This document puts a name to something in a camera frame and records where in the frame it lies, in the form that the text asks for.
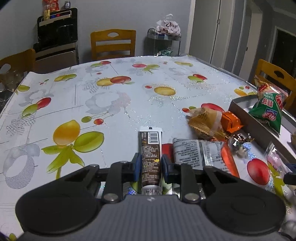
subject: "green snack bag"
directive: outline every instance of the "green snack bag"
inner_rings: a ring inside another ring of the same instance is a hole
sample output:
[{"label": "green snack bag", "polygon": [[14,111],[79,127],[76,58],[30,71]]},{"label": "green snack bag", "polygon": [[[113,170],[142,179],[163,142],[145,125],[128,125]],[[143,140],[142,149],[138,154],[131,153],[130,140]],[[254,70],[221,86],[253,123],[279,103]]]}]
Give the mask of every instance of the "green snack bag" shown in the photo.
[{"label": "green snack bag", "polygon": [[249,111],[258,122],[269,125],[275,132],[280,133],[283,109],[283,95],[268,83],[255,79],[259,101]]}]

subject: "silver package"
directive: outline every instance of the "silver package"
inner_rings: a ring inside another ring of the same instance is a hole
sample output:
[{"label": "silver package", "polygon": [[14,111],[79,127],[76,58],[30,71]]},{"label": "silver package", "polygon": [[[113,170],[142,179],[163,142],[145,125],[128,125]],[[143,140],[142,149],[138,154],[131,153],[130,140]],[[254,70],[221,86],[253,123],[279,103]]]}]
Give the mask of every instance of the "silver package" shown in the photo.
[{"label": "silver package", "polygon": [[202,170],[204,166],[213,166],[230,173],[221,157],[221,141],[173,139],[175,163],[186,163],[193,169]]}]

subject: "metal screw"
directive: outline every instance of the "metal screw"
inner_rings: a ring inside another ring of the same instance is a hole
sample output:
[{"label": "metal screw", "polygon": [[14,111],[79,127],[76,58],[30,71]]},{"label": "metal screw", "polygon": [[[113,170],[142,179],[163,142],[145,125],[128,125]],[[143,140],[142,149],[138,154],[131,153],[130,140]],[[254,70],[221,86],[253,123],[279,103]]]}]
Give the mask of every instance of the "metal screw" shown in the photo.
[{"label": "metal screw", "polygon": [[114,202],[118,199],[118,196],[115,193],[107,193],[104,195],[104,199],[109,202]]},{"label": "metal screw", "polygon": [[196,193],[187,193],[185,195],[185,198],[188,200],[188,201],[197,201],[199,200],[200,196]]}]

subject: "barcode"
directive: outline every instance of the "barcode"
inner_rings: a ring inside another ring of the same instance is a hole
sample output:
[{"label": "barcode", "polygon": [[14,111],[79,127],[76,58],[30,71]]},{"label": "barcode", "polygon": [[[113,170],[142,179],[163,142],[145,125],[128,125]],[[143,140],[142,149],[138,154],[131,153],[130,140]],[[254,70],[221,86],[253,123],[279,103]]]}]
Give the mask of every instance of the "barcode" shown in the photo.
[{"label": "barcode", "polygon": [[158,132],[148,132],[148,144],[159,144]]}]

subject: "wooden chair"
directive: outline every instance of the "wooden chair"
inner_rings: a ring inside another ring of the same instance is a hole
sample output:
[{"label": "wooden chair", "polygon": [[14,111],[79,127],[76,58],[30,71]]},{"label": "wooden chair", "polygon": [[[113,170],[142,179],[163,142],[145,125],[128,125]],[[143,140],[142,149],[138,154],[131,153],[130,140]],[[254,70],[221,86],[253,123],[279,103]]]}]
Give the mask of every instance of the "wooden chair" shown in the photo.
[{"label": "wooden chair", "polygon": [[[118,36],[110,37],[110,33],[117,33]],[[96,42],[112,41],[112,40],[131,40],[130,44],[106,44],[96,45]],[[91,33],[91,55],[92,60],[102,60],[108,58],[121,58],[121,57],[133,57],[135,56],[136,45],[136,31],[135,30],[123,30],[123,29],[109,29],[99,32]],[[130,51],[129,55],[124,54],[110,54],[105,56],[97,56],[98,53],[112,52],[112,51]]]},{"label": "wooden chair", "polygon": [[276,81],[281,83],[283,86],[285,86],[286,88],[292,91],[292,93],[290,93],[289,97],[286,99],[286,104],[284,106],[286,110],[290,108],[294,99],[296,98],[296,79],[294,79],[282,68],[272,63],[269,63],[263,59],[259,59],[256,71],[255,71],[255,75],[257,75],[260,80],[267,83],[271,83],[269,80],[267,80],[262,75],[260,75],[261,72],[264,72],[265,74],[275,79]]},{"label": "wooden chair", "polygon": [[0,67],[4,64],[10,64],[12,69],[16,69],[21,72],[34,71],[35,50],[28,49],[24,52],[17,53],[0,60]]}]

